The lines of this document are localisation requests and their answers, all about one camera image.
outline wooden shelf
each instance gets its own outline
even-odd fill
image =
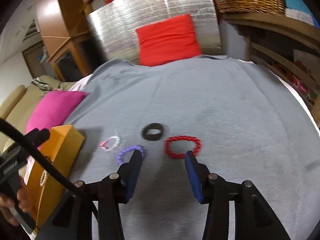
[[[314,81],[307,73],[303,72],[300,68],[298,68],[294,63],[287,60],[286,58],[280,56],[279,54],[267,49],[263,46],[255,44],[251,42],[251,47],[266,54],[267,56],[273,58],[287,69],[289,69],[293,74],[299,77],[309,88],[317,91],[319,89],[319,85]]]
[[[308,101],[308,99],[298,90],[295,88],[295,86],[290,82],[289,79],[287,79],[286,76],[284,76],[279,70],[277,70],[275,67],[271,66],[270,64],[268,64],[266,61],[264,61],[263,59],[259,58],[256,55],[251,54],[250,55],[250,59],[252,61],[254,61],[255,63],[264,66],[265,68],[267,68],[268,70],[270,70],[273,74],[277,75],[278,77],[280,77],[283,81],[287,82],[294,90],[297,91],[297,93],[299,94],[299,96],[301,96],[302,100],[304,101],[304,103],[307,105],[307,108],[309,109],[309,111],[312,110],[313,105]]]
[[[284,15],[263,13],[223,14],[228,23],[247,25],[283,34],[320,53],[320,29]]]

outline orange box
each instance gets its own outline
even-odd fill
[[[50,159],[52,165],[63,176],[68,177],[84,139],[85,137],[72,125],[52,127],[50,139],[41,146],[40,152]],[[64,187],[50,175],[41,187],[40,178],[43,171],[40,164],[35,162],[27,183],[33,204],[31,214],[39,228],[57,206],[64,192]]]

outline beaded bracelet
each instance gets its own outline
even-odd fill
[[[108,143],[111,140],[115,140],[115,142],[113,143],[113,145],[111,147],[106,147],[106,143]],[[100,143],[100,148],[105,150],[106,152],[110,152],[113,151],[120,143],[120,137],[117,135],[111,136],[109,137],[107,140],[105,140],[104,142]]]
[[[52,164],[52,161],[50,160],[49,156],[45,156],[45,158],[47,159],[47,161],[49,161]],[[44,170],[41,174],[41,178],[40,178],[40,182],[39,182],[40,187],[43,187],[45,185],[48,177],[49,177],[49,173],[46,170]]]
[[[122,155],[123,154],[126,154],[128,152],[131,152],[131,151],[134,151],[134,150],[139,150],[141,153],[142,153],[142,159],[144,157],[144,149],[142,146],[140,145],[133,145],[133,146],[130,146],[124,150],[122,150],[121,152],[118,153],[118,156],[117,156],[117,162],[119,165],[121,164],[124,164],[123,160],[122,160]]]
[[[196,147],[193,149],[194,156],[198,155],[198,152],[201,149],[201,141],[197,137],[191,136],[176,136],[176,137],[169,137],[164,143],[164,152],[172,159],[184,159],[185,153],[174,153],[170,150],[170,142],[174,141],[193,141],[196,143]]]

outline air vent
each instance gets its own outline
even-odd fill
[[[26,33],[26,36],[24,37],[23,41],[25,41],[26,39],[30,38],[31,36],[37,34],[38,31],[37,31],[37,28],[36,28],[36,21],[33,20],[27,33]]]

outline purple ring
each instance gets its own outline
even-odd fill
[[[133,145],[133,146],[130,146],[126,149],[123,149],[121,152],[118,153],[118,156],[117,156],[117,162],[119,165],[121,164],[124,164],[123,160],[122,160],[122,155],[123,154],[126,154],[128,152],[131,152],[131,151],[134,151],[134,150],[139,150],[141,153],[142,153],[142,159],[144,157],[144,149],[141,145]]]

